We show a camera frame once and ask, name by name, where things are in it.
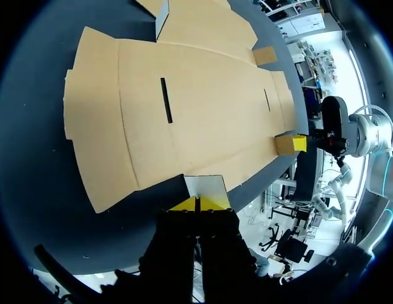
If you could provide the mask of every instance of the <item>desk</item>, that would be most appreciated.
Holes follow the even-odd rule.
[[[274,46],[295,101],[298,133],[307,134],[299,79],[278,29],[247,0],[231,0],[259,41]],[[33,248],[42,243],[73,274],[92,274],[137,264],[163,208],[188,198],[182,176],[138,191],[95,214],[82,185],[72,142],[65,139],[63,90],[84,26],[115,38],[154,40],[153,17],[128,0],[51,1],[17,45],[0,87],[0,209],[27,263],[43,269]],[[230,191],[240,210],[279,177],[294,157],[280,157]]]

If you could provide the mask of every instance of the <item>cardboard sheet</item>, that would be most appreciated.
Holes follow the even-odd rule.
[[[282,72],[257,67],[246,39],[251,27],[242,18],[233,22],[246,34],[233,39],[228,28],[211,24],[216,31],[206,39],[201,33],[208,35],[208,28],[197,33],[201,18],[189,11],[210,8],[212,20],[224,23],[234,13],[214,0],[190,3],[168,2],[157,43],[114,39],[87,27],[82,33],[66,77],[65,133],[97,213],[178,174],[223,175],[230,191],[274,160],[274,136],[294,128],[286,80]],[[181,24],[189,37],[171,35]],[[210,40],[222,38],[233,40],[214,51]],[[254,62],[224,54],[235,41]],[[271,59],[271,50],[260,56]]]
[[[220,5],[223,5],[225,8],[230,9],[230,4],[228,3],[228,0],[214,0],[214,1],[219,3]]]

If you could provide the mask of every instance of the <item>cardboard flap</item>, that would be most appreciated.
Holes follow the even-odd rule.
[[[136,0],[142,7],[148,10],[154,17],[158,16],[163,3],[166,0]]]
[[[256,65],[251,49],[257,37],[249,22],[235,12],[213,0],[198,0],[198,5],[185,0],[168,3],[168,17],[157,18],[165,20],[159,43],[206,49]]]
[[[118,44],[103,38],[85,29],[64,96],[65,129],[96,213],[138,189],[120,110]]]
[[[165,1],[163,1],[162,5],[161,5],[158,15],[156,16],[156,21],[155,21],[156,40],[158,40],[158,37],[160,36],[160,33],[163,29],[163,26],[169,16],[169,14],[170,14],[169,2],[168,2],[168,0],[165,0]]]
[[[284,131],[295,130],[295,108],[293,106],[293,98],[288,88],[287,80],[284,72],[271,72],[277,89],[278,98],[280,100],[282,117],[284,121]]]
[[[258,67],[277,61],[277,56],[272,46],[255,49],[253,50],[253,55]]]
[[[142,7],[149,11],[154,17],[157,17],[160,13],[160,9],[164,2],[167,0],[136,0]],[[212,0],[220,4],[224,8],[230,9],[230,4],[227,0]]]
[[[295,155],[293,136],[291,134],[275,137],[275,145],[279,155]]]

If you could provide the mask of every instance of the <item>cabinet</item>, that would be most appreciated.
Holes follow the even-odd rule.
[[[291,24],[299,35],[326,27],[321,13],[294,19]]]
[[[277,24],[283,37],[293,37],[314,30],[325,29],[325,22],[321,13],[296,18],[292,21]]]
[[[297,30],[293,27],[291,22],[284,22],[282,24],[278,24],[277,27],[279,28],[283,37],[293,37],[298,35]]]

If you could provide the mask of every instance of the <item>white panel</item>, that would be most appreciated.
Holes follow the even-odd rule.
[[[277,27],[279,28],[280,32],[283,34],[284,37],[285,36],[293,37],[298,35],[298,32],[296,31],[295,27],[293,27],[293,25],[289,21],[279,24],[277,25]]]
[[[156,22],[155,22],[156,40],[158,39],[160,32],[163,29],[164,22],[169,16],[169,13],[170,13],[169,2],[165,1],[160,9],[160,12],[158,13],[158,16],[156,17]]]
[[[199,198],[203,196],[223,208],[230,207],[221,175],[184,176],[184,180],[191,197]]]
[[[310,23],[307,25],[303,25],[301,27],[296,27],[298,34],[305,34],[308,32],[313,32],[314,30],[321,30],[325,28],[324,22]]]
[[[314,15],[309,15],[309,16],[305,16],[305,17],[296,18],[296,19],[291,21],[292,25],[295,28],[302,27],[302,26],[309,25],[309,24],[318,23],[318,22],[323,22],[323,17],[322,17],[321,13],[314,14]]]
[[[305,57],[302,54],[302,51],[300,50],[300,48],[298,47],[297,43],[292,43],[287,45],[288,50],[291,54],[292,60],[294,63],[300,63],[305,61]]]
[[[328,45],[327,47],[325,47],[323,49],[330,49],[329,45],[333,44],[335,41],[343,42],[341,30],[310,35],[310,36],[303,38],[303,40],[307,41],[309,44],[312,44],[313,46],[315,46],[315,45],[321,46],[322,44]]]

